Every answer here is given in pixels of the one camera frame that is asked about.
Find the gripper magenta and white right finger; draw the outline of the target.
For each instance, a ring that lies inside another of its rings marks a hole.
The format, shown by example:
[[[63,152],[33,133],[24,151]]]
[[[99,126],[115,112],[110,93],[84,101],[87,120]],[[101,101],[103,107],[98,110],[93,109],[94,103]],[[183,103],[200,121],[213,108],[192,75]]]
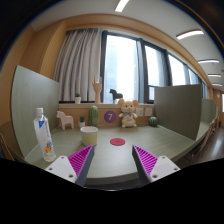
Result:
[[[156,156],[136,145],[132,146],[139,179],[142,183],[152,183],[165,176],[175,173],[180,168],[165,155]]]

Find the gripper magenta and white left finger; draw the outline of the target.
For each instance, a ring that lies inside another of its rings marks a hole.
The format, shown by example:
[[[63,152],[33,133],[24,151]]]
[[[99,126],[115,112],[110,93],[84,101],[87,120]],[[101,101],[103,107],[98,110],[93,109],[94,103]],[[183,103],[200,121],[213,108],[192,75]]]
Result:
[[[83,187],[94,157],[94,146],[87,146],[70,156],[60,156],[46,171]]]

